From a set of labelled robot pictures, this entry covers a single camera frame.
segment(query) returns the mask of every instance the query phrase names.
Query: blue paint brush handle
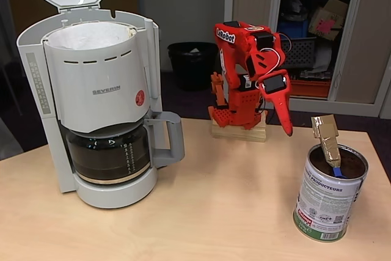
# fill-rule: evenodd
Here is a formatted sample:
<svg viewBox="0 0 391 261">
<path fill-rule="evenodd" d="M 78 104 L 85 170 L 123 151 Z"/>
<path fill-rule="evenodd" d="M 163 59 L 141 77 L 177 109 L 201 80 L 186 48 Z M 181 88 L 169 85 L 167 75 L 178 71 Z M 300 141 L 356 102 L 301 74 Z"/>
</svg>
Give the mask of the blue paint brush handle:
<svg viewBox="0 0 391 261">
<path fill-rule="evenodd" d="M 348 179 L 347 177 L 345 177 L 344 175 L 342 175 L 342 172 L 341 172 L 341 169 L 339 167 L 333 167 L 332 168 L 332 171 L 334 173 L 334 176 L 337 177 L 337 178 L 343 178 L 343 179 Z"/>
</svg>

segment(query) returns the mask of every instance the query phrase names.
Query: wire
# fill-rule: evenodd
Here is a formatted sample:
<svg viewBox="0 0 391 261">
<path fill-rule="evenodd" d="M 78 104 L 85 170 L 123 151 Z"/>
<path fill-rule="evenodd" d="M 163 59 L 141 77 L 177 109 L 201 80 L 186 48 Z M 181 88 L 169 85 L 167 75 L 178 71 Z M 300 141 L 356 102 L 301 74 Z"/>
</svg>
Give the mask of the wire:
<svg viewBox="0 0 391 261">
<path fill-rule="evenodd" d="M 265 111 L 265 108 L 266 108 L 266 102 L 265 102 L 265 99 L 263 97 L 261 97 L 262 99 L 262 102 L 260 103 L 260 105 L 258 106 L 257 108 L 257 112 L 258 113 L 263 113 L 263 111 Z"/>
<path fill-rule="evenodd" d="M 287 51 L 287 53 L 290 52 L 290 51 L 292 50 L 292 40 L 288 37 L 288 35 L 286 35 L 286 34 L 284 34 L 284 33 L 279 33 L 279 32 L 278 32 L 277 34 L 283 35 L 285 38 L 288 39 L 288 41 L 289 41 L 289 50 Z"/>
<path fill-rule="evenodd" d="M 277 55 L 277 57 L 278 57 L 278 61 L 277 61 L 276 65 L 273 66 L 273 68 L 272 68 L 270 71 L 268 71 L 267 73 L 265 73 L 265 74 L 267 75 L 268 73 L 271 73 L 276 67 L 278 67 L 278 66 L 280 65 L 281 56 L 280 56 L 279 53 L 278 53 L 276 50 L 274 50 L 273 48 L 262 48 L 259 52 L 266 51 L 266 50 L 271 50 L 271 51 L 273 51 L 273 52 Z"/>
</svg>

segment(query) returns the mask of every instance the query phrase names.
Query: cardboard box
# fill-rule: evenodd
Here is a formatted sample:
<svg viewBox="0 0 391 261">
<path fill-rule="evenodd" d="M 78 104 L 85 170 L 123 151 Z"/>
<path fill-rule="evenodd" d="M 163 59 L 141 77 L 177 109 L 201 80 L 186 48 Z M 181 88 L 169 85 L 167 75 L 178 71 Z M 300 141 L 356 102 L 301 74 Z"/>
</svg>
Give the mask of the cardboard box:
<svg viewBox="0 0 391 261">
<path fill-rule="evenodd" d="M 348 5 L 339 0 L 329 0 L 313 14 L 308 31 L 333 41 L 338 36 L 348 12 Z"/>
</svg>

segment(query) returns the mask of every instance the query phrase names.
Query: wooden block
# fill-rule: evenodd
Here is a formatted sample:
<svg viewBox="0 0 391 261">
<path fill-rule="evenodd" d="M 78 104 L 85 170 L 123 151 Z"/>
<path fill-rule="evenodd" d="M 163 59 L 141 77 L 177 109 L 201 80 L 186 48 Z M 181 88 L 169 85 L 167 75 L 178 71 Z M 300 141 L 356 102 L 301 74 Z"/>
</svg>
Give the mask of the wooden block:
<svg viewBox="0 0 391 261">
<path fill-rule="evenodd" d="M 245 130 L 244 127 L 234 125 L 227 125 L 221 128 L 213 119 L 211 132 L 214 138 L 234 138 L 243 141 L 266 142 L 266 111 L 263 111 L 260 123 L 251 130 Z"/>
</svg>

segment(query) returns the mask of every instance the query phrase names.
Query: coffee pot handle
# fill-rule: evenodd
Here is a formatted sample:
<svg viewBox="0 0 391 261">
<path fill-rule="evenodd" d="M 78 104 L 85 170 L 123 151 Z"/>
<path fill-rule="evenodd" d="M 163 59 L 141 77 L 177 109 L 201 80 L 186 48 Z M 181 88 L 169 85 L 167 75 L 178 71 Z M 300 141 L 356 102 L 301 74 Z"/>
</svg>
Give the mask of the coffee pot handle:
<svg viewBox="0 0 391 261">
<path fill-rule="evenodd" d="M 154 112 L 152 119 L 144 119 L 144 125 L 149 130 L 151 146 L 155 141 L 156 128 L 154 126 L 160 122 L 167 123 L 170 149 L 156 149 L 154 147 L 150 149 L 152 151 L 152 164 L 157 168 L 181 161 L 185 157 L 181 118 L 173 112 Z"/>
</svg>

